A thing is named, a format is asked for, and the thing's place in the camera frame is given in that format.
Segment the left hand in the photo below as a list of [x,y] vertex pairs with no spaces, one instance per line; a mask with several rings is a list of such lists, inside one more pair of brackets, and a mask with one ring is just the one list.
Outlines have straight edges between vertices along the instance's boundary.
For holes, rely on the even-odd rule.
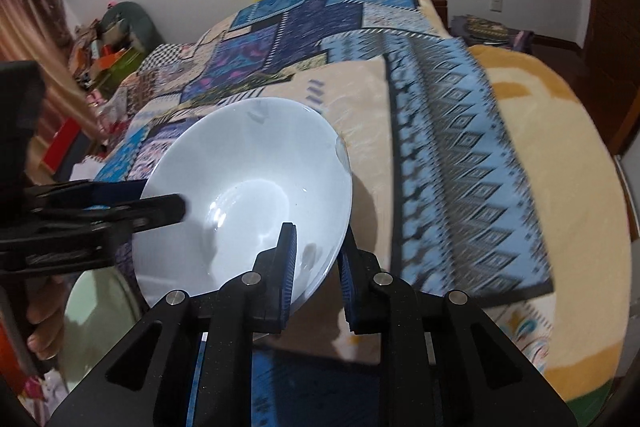
[[27,347],[40,360],[46,361],[60,352],[64,337],[64,312],[68,298],[68,284],[55,275],[29,291],[27,320],[35,327],[27,338]]

